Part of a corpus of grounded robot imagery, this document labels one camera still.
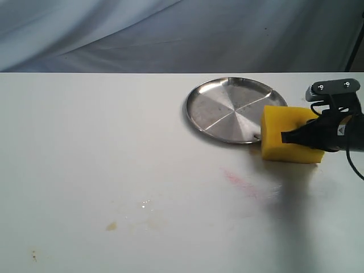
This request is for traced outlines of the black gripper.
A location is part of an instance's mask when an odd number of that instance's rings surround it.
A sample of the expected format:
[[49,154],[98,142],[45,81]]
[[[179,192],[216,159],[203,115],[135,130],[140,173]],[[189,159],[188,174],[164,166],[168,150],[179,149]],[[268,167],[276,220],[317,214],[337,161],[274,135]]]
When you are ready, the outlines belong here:
[[281,132],[282,143],[323,151],[363,151],[363,114],[340,114],[311,119],[291,131]]

